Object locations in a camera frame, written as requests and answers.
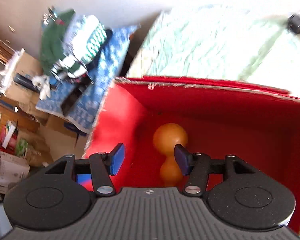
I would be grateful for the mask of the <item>black power adapter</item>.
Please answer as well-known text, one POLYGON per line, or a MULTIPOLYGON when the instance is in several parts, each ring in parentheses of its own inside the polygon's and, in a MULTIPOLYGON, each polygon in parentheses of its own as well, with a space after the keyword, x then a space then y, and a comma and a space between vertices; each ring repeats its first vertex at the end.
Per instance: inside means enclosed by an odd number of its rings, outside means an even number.
POLYGON ((300 34, 300 14, 293 14, 288 18, 287 29, 294 34, 300 34))

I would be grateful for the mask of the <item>cardboard box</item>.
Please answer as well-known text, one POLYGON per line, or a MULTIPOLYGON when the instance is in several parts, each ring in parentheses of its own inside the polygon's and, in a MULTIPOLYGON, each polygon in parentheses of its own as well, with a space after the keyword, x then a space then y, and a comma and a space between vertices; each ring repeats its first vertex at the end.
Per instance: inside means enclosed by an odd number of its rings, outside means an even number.
POLYGON ((15 101, 22 111, 45 122, 49 114, 36 109, 40 91, 32 83, 32 79, 43 73, 37 59, 25 52, 16 51, 0 72, 1 93, 4 97, 15 101))

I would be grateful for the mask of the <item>pile of folded clothes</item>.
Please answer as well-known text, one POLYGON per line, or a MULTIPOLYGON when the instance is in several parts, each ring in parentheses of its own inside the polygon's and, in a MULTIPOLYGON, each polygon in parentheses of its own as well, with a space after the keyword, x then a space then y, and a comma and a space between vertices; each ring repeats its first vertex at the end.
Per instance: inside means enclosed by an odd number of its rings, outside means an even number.
POLYGON ((112 34, 95 15, 49 9, 42 19, 39 62, 43 73, 60 81, 79 78, 96 65, 94 60, 112 34))

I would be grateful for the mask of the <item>orange gourd toy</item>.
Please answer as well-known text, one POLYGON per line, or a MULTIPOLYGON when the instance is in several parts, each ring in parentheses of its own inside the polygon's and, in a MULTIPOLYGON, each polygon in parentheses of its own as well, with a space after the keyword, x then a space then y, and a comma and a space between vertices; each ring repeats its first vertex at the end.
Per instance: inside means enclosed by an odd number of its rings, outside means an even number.
POLYGON ((188 136, 185 129, 174 123, 160 126, 153 135, 154 147, 166 157, 159 171, 166 187, 176 186, 183 178, 174 158, 174 147, 177 144, 186 146, 187 142, 188 136))

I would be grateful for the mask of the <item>green patterned table cloth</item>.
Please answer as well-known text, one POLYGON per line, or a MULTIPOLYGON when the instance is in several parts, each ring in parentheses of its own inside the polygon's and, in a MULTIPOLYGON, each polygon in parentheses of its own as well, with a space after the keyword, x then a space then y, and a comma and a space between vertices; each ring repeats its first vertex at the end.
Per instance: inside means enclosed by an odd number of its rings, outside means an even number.
POLYGON ((300 34, 282 15, 216 5, 162 12, 127 76, 240 81, 300 98, 300 34))

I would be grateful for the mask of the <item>blue checkered cloth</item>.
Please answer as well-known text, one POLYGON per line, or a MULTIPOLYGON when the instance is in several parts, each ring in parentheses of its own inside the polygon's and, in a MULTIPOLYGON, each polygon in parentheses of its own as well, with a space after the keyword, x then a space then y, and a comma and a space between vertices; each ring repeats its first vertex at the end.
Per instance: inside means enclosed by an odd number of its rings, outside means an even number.
POLYGON ((93 83, 74 103, 68 115, 64 116, 61 109, 62 102, 75 88, 74 84, 68 82, 63 82, 55 91, 52 91, 49 98, 38 100, 36 109, 65 118, 82 132, 89 133, 108 86, 121 71, 130 45, 130 36, 139 27, 139 25, 130 25, 111 29, 106 45, 89 67, 88 75, 93 83))

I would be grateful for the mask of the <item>white plush toy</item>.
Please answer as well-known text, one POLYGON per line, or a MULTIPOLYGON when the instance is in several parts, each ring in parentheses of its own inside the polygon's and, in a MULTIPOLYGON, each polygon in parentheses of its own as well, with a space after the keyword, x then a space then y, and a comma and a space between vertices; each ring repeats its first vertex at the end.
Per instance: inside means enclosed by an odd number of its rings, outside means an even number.
POLYGON ((40 100, 45 100, 51 96, 49 76, 35 76, 32 78, 32 84, 39 90, 40 100))

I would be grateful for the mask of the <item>red storage box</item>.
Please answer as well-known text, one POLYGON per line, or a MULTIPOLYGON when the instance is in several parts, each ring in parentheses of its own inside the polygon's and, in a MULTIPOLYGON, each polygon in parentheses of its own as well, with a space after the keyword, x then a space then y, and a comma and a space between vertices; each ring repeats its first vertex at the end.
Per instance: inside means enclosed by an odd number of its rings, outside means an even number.
POLYGON ((289 188, 296 198, 289 227, 300 232, 300 98, 235 81, 119 77, 106 92, 84 157, 123 143, 126 159, 112 178, 115 188, 161 187, 165 158, 153 135, 168 123, 185 129, 190 152, 236 155, 289 188))

